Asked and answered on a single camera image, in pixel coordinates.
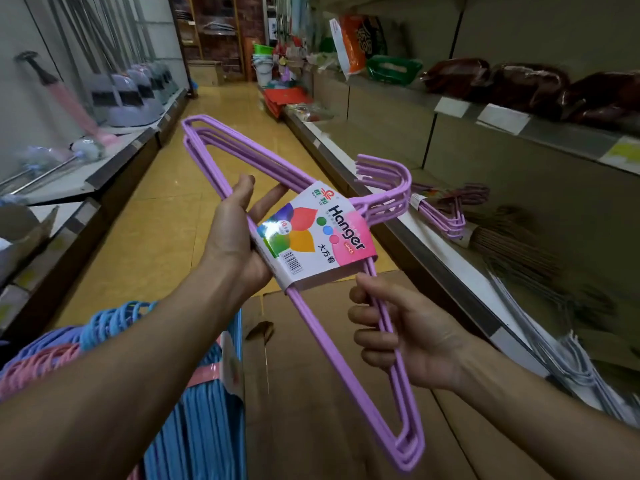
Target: white bucket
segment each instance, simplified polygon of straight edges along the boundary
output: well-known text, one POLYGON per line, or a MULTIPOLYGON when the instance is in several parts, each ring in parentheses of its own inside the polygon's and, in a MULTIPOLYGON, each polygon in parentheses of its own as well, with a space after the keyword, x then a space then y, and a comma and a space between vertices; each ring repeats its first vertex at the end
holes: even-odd
POLYGON ((258 77, 258 84, 261 87, 266 87, 271 80, 271 71, 273 70, 273 59, 260 59, 253 60, 253 67, 255 68, 255 74, 258 77))

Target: tiled floor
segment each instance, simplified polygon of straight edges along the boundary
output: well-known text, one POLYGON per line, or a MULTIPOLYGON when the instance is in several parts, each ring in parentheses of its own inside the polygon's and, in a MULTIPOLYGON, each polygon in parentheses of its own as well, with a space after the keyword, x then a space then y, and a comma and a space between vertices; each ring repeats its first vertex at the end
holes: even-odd
MULTIPOLYGON (((322 170, 283 123, 259 108, 255 85, 200 88, 185 116, 206 113, 244 133, 319 180, 322 170)), ((97 311, 129 300, 152 301, 166 296, 197 265, 211 220, 220 202, 182 145, 182 129, 160 150, 130 201, 117 218, 101 249, 87 267, 60 313, 56 326, 84 324, 97 311)), ((240 173, 256 177, 253 201, 275 181, 217 149, 211 153, 230 182, 240 173)), ((292 199, 289 192, 283 203, 292 199)), ((379 244, 378 271, 396 269, 379 244)), ((275 281, 261 294, 278 290, 275 281)))

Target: green basket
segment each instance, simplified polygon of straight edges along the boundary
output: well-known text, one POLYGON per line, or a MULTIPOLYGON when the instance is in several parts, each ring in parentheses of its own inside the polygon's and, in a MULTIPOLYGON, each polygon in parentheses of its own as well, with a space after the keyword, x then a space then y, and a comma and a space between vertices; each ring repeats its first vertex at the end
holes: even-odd
POLYGON ((259 43, 254 43, 253 53, 271 55, 273 53, 273 47, 269 47, 268 45, 260 45, 259 43))

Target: purple hanger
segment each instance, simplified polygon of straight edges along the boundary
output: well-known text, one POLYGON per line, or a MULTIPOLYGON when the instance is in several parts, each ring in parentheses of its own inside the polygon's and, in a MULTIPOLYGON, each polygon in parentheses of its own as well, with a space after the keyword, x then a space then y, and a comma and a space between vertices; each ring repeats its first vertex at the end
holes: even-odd
MULTIPOLYGON (((211 158, 206 148, 207 144, 216 146, 249 163, 294 192, 300 193, 316 181, 275 153, 209 116, 190 116, 183 120, 182 127, 184 128, 184 145, 187 151, 222 199, 231 195, 232 189, 211 158), (193 126, 196 122, 204 122, 209 126, 193 126)), ((363 176, 362 181, 365 185, 384 190, 382 193, 349 199, 354 208, 363 215, 369 226, 398 217, 407 210, 411 197, 409 170, 400 163, 368 155, 358 155, 356 167, 358 174, 363 176)), ((254 222, 251 219, 248 219, 248 222, 250 229, 255 230, 254 222)), ((371 276, 376 275, 372 258, 364 261, 364 272, 371 276)), ((411 471, 424 451, 424 432, 400 352, 396 350, 396 364, 389 373, 397 409, 403 424, 400 434, 396 436, 316 316, 302 299, 295 284, 287 288, 285 293, 307 323, 309 330, 324 350, 329 361, 340 374, 345 386, 363 411, 392 462, 402 471, 411 471)), ((384 302, 374 298, 371 299, 371 302, 372 306, 377 307, 380 311, 382 317, 378 324, 379 329, 393 332, 391 318, 384 302)))

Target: barcode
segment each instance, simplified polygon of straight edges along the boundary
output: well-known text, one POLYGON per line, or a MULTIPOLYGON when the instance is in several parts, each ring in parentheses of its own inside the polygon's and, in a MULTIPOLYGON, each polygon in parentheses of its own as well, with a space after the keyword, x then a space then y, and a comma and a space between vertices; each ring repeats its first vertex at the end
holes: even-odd
POLYGON ((300 261, 298 261, 298 258, 296 258, 296 255, 293 254, 293 251, 286 251, 280 256, 282 257, 284 263, 289 266, 289 270, 292 274, 296 274, 302 271, 302 265, 300 264, 300 261))

